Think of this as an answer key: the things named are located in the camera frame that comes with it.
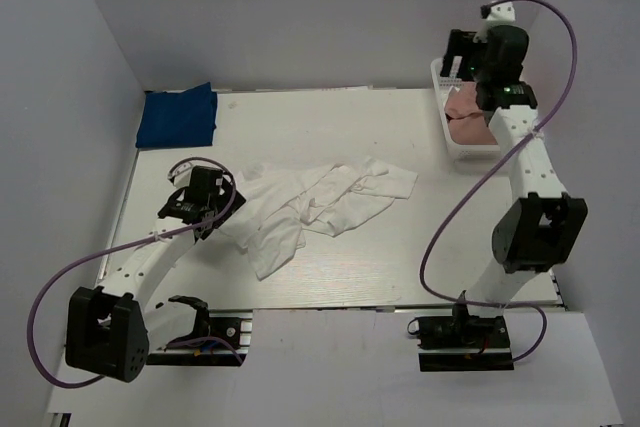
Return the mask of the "pink t-shirt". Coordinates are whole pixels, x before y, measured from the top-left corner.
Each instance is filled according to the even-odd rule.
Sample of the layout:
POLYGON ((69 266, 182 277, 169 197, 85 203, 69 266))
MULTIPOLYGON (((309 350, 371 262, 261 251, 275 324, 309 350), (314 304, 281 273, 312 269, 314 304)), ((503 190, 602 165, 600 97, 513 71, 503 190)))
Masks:
POLYGON ((459 87, 452 87, 444 113, 451 139, 460 145, 496 145, 490 132, 483 111, 476 104, 476 85, 464 82, 459 87))

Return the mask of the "white printed t-shirt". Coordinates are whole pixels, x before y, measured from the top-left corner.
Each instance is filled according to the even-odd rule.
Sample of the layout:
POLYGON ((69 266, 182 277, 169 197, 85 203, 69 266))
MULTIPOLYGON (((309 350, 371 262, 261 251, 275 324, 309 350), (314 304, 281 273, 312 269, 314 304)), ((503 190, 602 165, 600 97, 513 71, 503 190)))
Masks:
POLYGON ((245 198, 221 232, 260 281, 306 246, 306 232, 336 237, 408 199, 418 174, 372 157, 306 169, 256 164, 236 185, 245 198))

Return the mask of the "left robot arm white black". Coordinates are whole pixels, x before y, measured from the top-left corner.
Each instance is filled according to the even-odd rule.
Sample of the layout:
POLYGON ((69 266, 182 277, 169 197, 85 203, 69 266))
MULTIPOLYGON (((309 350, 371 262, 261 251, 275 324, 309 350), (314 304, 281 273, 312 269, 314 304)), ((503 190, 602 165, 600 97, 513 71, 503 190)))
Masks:
POLYGON ((101 377, 133 381, 149 354, 172 343, 199 346, 212 332, 208 305, 186 295, 152 298, 179 259, 245 202, 228 173, 195 166, 159 210, 150 243, 96 287, 78 288, 68 309, 65 362, 101 377))

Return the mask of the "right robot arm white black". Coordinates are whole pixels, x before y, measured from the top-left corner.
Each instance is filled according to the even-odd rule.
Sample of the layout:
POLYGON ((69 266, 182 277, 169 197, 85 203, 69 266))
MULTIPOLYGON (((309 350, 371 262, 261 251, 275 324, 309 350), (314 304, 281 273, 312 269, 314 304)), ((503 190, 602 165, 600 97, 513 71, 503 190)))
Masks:
POLYGON ((451 331, 472 346, 495 330, 504 308, 531 280, 567 261, 588 209, 569 195, 551 164, 538 124, 537 100, 521 80, 529 46, 525 30, 508 25, 484 35, 454 29, 441 73, 461 59, 458 78, 473 81, 476 104, 507 159, 513 204, 493 229, 493 257, 453 309, 451 331))

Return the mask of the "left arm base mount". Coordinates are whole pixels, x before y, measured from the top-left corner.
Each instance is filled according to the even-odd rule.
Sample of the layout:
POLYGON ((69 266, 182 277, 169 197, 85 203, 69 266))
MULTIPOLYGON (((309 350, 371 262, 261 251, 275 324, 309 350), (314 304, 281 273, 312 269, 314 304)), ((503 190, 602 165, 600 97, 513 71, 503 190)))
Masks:
POLYGON ((251 342, 251 311, 211 311, 207 336, 191 335, 184 346, 162 347, 147 358, 148 366, 240 367, 251 342))

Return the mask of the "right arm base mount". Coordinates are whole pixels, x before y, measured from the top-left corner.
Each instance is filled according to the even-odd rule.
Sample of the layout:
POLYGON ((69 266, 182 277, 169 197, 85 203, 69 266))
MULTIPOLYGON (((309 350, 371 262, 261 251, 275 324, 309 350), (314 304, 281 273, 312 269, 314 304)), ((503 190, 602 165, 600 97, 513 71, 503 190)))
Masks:
POLYGON ((503 317, 423 316, 407 333, 418 340, 421 372, 485 372, 514 369, 511 342, 503 317))

